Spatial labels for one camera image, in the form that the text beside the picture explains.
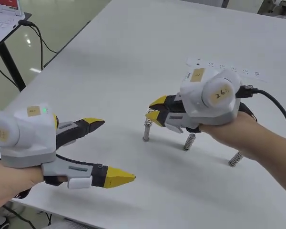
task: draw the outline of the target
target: laptop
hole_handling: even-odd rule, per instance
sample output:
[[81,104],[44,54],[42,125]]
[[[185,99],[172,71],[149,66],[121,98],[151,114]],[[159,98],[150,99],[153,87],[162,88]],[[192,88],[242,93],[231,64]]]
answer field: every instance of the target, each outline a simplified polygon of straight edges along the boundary
[[0,42],[24,19],[19,0],[0,0]]

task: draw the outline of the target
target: black cable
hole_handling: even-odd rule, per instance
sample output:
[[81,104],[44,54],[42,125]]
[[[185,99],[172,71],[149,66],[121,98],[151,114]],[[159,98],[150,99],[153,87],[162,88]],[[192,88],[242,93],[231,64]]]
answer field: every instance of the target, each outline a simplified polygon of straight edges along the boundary
[[32,224],[31,221],[25,219],[24,217],[22,217],[21,215],[19,215],[16,211],[10,209],[9,207],[7,207],[7,206],[5,206],[5,205],[3,205],[2,207],[3,207],[4,209],[6,209],[7,211],[9,211],[10,213],[12,213],[12,214],[14,214],[15,216],[17,216],[17,217],[18,217],[19,219],[21,219],[22,221],[29,223],[29,225],[31,226],[31,228],[36,229],[36,227],[34,227],[34,225]]
[[41,36],[41,32],[39,30],[39,28],[37,27],[37,25],[32,25],[33,27],[35,27],[39,33],[39,39],[40,39],[40,47],[41,47],[41,70],[43,70],[43,43],[42,43],[42,36]]
[[52,224],[52,214],[50,214],[50,216],[49,216],[48,213],[46,213],[46,215],[47,215],[47,218],[48,218],[48,221],[49,221],[49,223],[48,223],[48,226],[49,226],[49,225]]
[[15,82],[13,80],[11,80],[6,74],[3,73],[3,71],[1,71],[0,69],[0,73],[7,79],[9,80],[13,85],[15,85],[15,87],[17,87],[17,85],[15,84]]
[[[31,28],[32,30],[34,30],[34,31],[35,31],[35,33],[37,34],[37,36],[39,37],[39,34],[38,34],[38,32],[35,30],[35,28],[34,28],[34,27],[32,27],[32,26],[30,26],[30,28]],[[48,47],[47,43],[44,41],[44,39],[42,39],[42,42],[44,43],[44,45],[47,47],[47,49],[48,49],[50,52],[55,53],[55,54],[57,54],[57,53],[58,53],[58,52],[56,52],[56,51],[54,51],[54,50],[50,49],[50,48]]]
[[252,89],[252,93],[253,94],[262,94],[264,96],[266,96],[268,99],[270,99],[282,112],[282,114],[284,115],[285,119],[286,119],[286,110],[283,108],[283,106],[279,103],[278,100],[276,100],[271,94],[263,91],[263,90],[259,90],[257,88]]
[[18,22],[19,25],[22,26],[28,26],[28,27],[35,27],[37,29],[37,32],[39,34],[39,39],[40,39],[40,46],[41,46],[41,70],[43,70],[43,42],[42,42],[42,36],[41,36],[41,32],[40,29],[38,28],[37,25],[35,25],[33,22],[31,21],[26,21],[26,20],[20,20]]

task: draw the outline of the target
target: metal post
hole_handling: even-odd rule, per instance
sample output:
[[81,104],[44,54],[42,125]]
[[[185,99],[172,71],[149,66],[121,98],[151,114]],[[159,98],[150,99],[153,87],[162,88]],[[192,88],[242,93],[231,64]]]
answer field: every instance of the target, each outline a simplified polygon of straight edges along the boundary
[[143,141],[145,141],[145,142],[149,141],[149,131],[151,129],[152,124],[153,124],[153,122],[150,119],[147,118],[145,120],[145,123],[144,123],[145,129],[144,129],[144,136],[143,136]]

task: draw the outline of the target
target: white table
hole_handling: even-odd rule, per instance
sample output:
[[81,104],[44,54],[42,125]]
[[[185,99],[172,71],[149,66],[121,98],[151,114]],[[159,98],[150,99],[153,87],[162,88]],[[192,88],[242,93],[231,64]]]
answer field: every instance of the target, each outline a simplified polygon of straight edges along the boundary
[[[286,20],[174,0],[113,0],[8,106],[48,101],[60,121],[97,117],[105,125],[59,153],[137,175],[127,185],[68,190],[37,185],[24,200],[106,229],[286,229],[286,192],[256,162],[235,168],[235,150],[199,134],[156,125],[142,141],[149,103],[175,94],[189,55],[263,71],[286,108]],[[244,100],[259,122],[286,137],[286,122],[261,95]]]

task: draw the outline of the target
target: power cord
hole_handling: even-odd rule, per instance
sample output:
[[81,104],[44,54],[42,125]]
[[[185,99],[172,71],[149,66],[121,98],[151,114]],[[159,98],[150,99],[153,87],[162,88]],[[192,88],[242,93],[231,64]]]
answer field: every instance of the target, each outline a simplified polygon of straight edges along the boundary
[[[34,27],[30,26],[30,28],[35,31],[35,33],[37,34],[37,36],[39,36],[38,32],[35,30]],[[55,53],[55,54],[58,53],[58,52],[56,52],[56,51],[50,49],[50,48],[48,47],[47,43],[44,41],[44,39],[41,39],[41,40],[42,40],[43,44],[47,47],[47,49],[48,49],[50,52]]]
[[15,84],[15,82],[14,82],[13,80],[11,80],[6,74],[4,74],[1,69],[0,69],[0,73],[1,73],[7,80],[9,80],[15,87],[17,87],[17,85]]
[[33,22],[31,21],[26,21],[26,20],[20,20],[18,22],[19,25],[22,25],[22,26],[27,26],[27,27],[30,27],[31,29],[33,29],[37,35],[39,36],[39,39],[40,39],[40,46],[41,46],[41,70],[43,70],[43,44],[46,45],[46,47],[51,51],[51,52],[54,52],[54,53],[57,53],[55,51],[53,51],[52,49],[50,49],[48,47],[48,45],[46,44],[46,42],[43,40],[42,36],[41,36],[41,31],[40,29],[38,28],[37,25],[35,25]]
[[5,206],[5,205],[3,205],[2,207],[3,207],[4,209],[6,209],[7,211],[9,211],[10,213],[12,213],[12,214],[14,214],[15,216],[17,216],[20,220],[22,220],[22,221],[28,223],[28,224],[31,226],[31,228],[36,229],[36,227],[34,227],[34,225],[32,224],[31,221],[25,219],[24,217],[22,217],[21,215],[19,215],[16,211],[10,209],[9,207],[7,207],[7,206]]
[[235,95],[236,95],[236,98],[251,98],[251,97],[253,97],[254,94],[262,94],[262,95],[266,96],[268,99],[270,99],[278,107],[278,109],[280,109],[280,111],[282,112],[283,116],[286,119],[286,110],[279,103],[279,101],[276,100],[268,92],[265,92],[265,91],[257,89],[257,88],[253,88],[253,86],[248,85],[248,86],[241,86]]
[[49,216],[48,213],[46,213],[46,215],[47,215],[47,218],[48,218],[48,221],[49,221],[49,223],[48,223],[48,226],[49,226],[49,225],[52,224],[52,214],[50,214],[50,216]]

